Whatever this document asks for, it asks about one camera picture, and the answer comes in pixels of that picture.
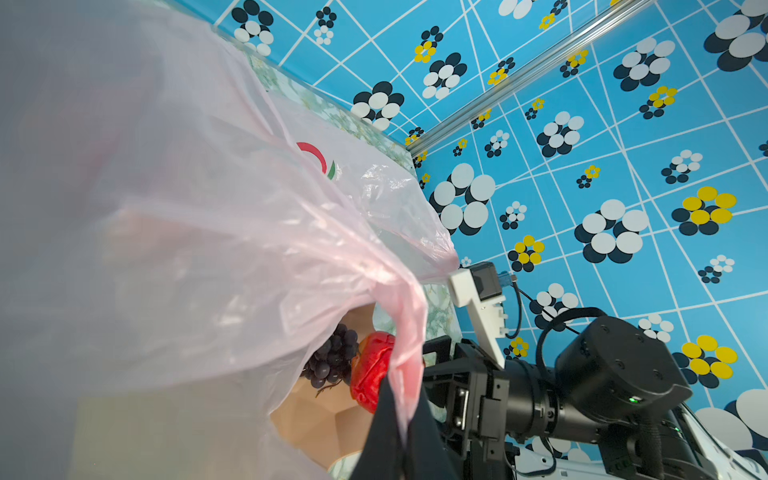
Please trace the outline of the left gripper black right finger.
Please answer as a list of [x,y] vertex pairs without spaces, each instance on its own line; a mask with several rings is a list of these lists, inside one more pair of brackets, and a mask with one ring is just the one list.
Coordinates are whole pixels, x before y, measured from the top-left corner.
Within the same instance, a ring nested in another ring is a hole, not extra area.
[[457,472],[444,448],[427,394],[421,390],[415,414],[408,427],[404,457],[408,480],[456,480]]

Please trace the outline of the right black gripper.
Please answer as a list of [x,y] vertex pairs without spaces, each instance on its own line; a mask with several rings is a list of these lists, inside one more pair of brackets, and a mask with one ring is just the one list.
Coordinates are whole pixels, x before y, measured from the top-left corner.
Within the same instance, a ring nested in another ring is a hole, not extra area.
[[[438,431],[461,479],[546,478],[557,471],[550,437],[558,419],[554,386],[537,369],[520,361],[503,367],[469,340],[453,343],[448,336],[427,341],[425,355],[435,363],[424,371],[423,385],[431,403],[446,411]],[[545,446],[543,464],[523,471],[509,446],[538,437]]]

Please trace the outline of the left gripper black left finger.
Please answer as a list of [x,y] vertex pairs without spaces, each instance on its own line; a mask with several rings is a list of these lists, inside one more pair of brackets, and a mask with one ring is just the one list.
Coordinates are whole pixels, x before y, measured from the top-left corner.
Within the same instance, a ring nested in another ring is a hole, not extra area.
[[396,404],[389,381],[380,386],[379,401],[369,433],[350,476],[351,480],[397,480],[403,476],[403,446]]

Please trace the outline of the red strawberry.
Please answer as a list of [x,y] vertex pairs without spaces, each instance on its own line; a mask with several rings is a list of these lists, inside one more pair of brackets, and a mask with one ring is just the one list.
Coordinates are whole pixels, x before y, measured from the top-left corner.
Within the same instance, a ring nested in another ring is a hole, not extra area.
[[394,335],[373,332],[359,344],[358,354],[351,363],[351,398],[371,414],[378,407],[381,383],[387,376],[394,344]]

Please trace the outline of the dark purple grape bunch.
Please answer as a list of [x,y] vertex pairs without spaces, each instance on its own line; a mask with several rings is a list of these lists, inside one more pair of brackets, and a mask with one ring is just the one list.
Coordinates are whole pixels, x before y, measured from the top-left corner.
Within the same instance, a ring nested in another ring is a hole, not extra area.
[[352,361],[359,353],[355,330],[338,324],[332,335],[314,352],[300,374],[318,392],[351,383]]

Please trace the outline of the pink plastic bag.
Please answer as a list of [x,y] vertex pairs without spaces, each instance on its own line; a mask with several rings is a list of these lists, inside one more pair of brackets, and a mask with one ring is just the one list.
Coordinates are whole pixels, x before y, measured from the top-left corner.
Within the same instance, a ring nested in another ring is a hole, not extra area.
[[203,22],[2,3],[3,478],[323,479],[270,416],[376,304],[405,479],[423,286],[457,265],[412,174]]

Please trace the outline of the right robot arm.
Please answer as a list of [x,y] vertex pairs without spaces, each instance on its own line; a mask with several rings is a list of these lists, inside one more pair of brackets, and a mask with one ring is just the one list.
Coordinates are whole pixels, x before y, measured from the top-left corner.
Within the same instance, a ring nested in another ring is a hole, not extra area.
[[692,391],[660,341],[596,308],[557,357],[495,363],[476,343],[427,342],[429,400],[446,411],[439,432],[466,479],[574,478],[556,440],[599,448],[617,479],[763,479],[766,459],[716,439],[687,405]]

